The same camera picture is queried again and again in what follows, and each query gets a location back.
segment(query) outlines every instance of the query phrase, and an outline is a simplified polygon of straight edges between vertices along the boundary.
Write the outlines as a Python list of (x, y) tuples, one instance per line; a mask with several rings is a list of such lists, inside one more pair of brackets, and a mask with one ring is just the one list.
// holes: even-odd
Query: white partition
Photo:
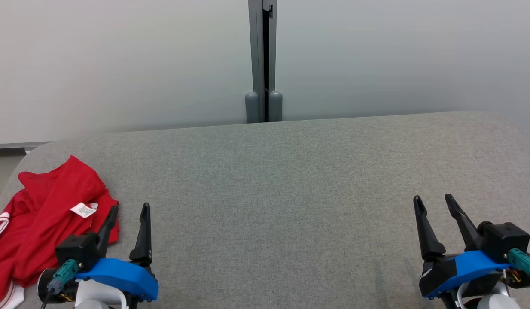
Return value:
[(530, 0), (278, 0), (283, 119), (452, 110), (530, 131)]
[(247, 0), (0, 0), (0, 144), (245, 123)]

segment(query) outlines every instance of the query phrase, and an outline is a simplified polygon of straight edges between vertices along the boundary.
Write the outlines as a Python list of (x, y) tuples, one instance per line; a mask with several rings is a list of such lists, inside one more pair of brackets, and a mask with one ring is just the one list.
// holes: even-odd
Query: red garment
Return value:
[[(25, 188), (0, 215), (0, 307), (8, 308), (14, 285), (33, 285), (45, 268), (59, 266), (55, 247), (71, 234), (98, 232), (118, 204), (98, 174), (74, 156), (49, 173), (21, 172), (19, 180)], [(82, 218), (70, 210), (80, 202), (97, 202), (97, 211)], [(109, 244), (116, 241), (118, 221)]]

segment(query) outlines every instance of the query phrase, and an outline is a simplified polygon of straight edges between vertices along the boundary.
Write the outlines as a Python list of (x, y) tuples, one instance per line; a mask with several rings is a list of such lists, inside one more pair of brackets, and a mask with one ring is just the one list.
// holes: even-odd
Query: gray table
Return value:
[[(141, 308), (442, 308), (420, 297), (412, 197), (449, 253), (469, 217), (530, 233), (530, 135), (496, 114), (451, 112), (113, 133), (41, 146), (23, 170), (75, 155), (120, 205), (127, 260), (152, 207), (157, 303)], [(21, 189), (16, 177), (0, 209)], [(515, 291), (530, 308), (530, 290)], [(36, 308), (35, 289), (20, 308)]]

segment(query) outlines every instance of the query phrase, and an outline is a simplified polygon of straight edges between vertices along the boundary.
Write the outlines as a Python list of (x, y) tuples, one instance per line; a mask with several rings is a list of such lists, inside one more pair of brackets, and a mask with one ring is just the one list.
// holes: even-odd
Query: gray floor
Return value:
[(23, 157), (22, 151), (0, 151), (0, 194), (2, 194), (11, 173)]

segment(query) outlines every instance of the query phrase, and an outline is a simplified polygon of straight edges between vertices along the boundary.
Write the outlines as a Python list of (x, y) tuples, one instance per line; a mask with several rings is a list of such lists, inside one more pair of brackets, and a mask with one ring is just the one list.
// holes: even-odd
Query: black cable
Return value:
[(49, 302), (49, 300), (51, 299), (51, 296), (53, 295), (53, 291), (55, 291), (55, 288), (51, 288), (49, 289), (49, 291), (47, 291), (46, 297), (43, 300), (42, 306), (40, 307), (40, 309), (45, 309), (47, 302)]

